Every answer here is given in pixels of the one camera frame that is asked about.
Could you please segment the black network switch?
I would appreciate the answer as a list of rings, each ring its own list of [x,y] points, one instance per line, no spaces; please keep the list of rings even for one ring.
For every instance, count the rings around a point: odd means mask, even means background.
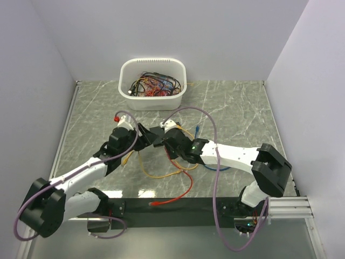
[[[165,135],[164,128],[160,128],[160,126],[151,127],[150,132],[155,135],[155,140],[153,141],[153,146],[156,147],[162,147],[164,145],[163,143],[163,137]]]

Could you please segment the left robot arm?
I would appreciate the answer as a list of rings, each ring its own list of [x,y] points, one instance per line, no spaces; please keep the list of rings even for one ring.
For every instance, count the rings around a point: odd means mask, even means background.
[[[25,223],[41,237],[51,236],[65,221],[87,213],[113,221],[109,197],[97,188],[81,189],[109,175],[127,153],[143,150],[163,133],[160,127],[146,129],[142,124],[118,123],[108,141],[84,164],[51,180],[35,180],[15,221]]]

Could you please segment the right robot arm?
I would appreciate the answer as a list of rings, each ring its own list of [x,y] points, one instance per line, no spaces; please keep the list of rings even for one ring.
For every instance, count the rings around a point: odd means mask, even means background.
[[[254,177],[241,191],[237,209],[250,215],[267,197],[283,197],[292,165],[270,144],[260,147],[236,147],[207,139],[190,140],[178,126],[159,127],[160,143],[172,159],[182,158],[191,164],[231,167]]]

